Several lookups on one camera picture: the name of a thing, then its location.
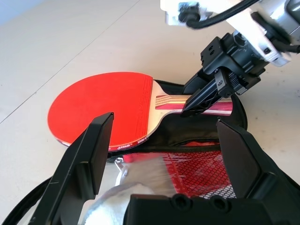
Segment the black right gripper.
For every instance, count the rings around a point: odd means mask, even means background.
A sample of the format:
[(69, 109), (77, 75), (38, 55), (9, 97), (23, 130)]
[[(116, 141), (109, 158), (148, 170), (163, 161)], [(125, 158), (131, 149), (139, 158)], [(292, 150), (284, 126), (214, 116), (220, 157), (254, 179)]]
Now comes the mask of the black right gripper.
[(201, 114), (222, 97), (241, 95), (261, 81), (266, 62), (238, 32), (215, 37), (201, 52), (203, 71), (198, 71), (183, 87), (189, 95), (182, 117)]

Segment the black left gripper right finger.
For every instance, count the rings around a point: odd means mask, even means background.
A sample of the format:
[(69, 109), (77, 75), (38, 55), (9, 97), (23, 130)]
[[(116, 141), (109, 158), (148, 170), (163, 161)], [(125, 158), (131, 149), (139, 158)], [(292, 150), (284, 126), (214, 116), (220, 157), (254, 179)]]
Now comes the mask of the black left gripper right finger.
[(300, 189), (245, 129), (217, 122), (223, 161), (237, 197), (266, 205), (299, 206)]

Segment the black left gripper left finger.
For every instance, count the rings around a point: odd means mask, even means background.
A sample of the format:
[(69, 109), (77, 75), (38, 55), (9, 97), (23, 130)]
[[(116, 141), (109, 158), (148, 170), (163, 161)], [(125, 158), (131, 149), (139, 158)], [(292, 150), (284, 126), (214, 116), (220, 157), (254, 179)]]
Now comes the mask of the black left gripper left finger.
[(99, 193), (113, 126), (112, 112), (96, 117), (68, 147), (30, 224), (76, 225), (83, 205)]

